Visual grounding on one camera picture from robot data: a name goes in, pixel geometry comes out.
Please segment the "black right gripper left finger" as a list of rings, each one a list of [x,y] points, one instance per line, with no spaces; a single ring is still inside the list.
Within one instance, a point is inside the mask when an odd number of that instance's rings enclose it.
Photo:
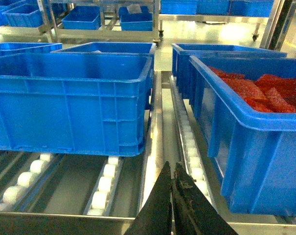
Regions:
[[[166,162],[126,235],[169,235],[172,232],[171,168]]]

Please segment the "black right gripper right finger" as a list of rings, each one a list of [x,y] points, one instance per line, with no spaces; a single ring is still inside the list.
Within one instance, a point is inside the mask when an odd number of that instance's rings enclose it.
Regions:
[[[194,180],[176,163],[172,181],[175,230],[178,235],[236,235],[216,212]]]

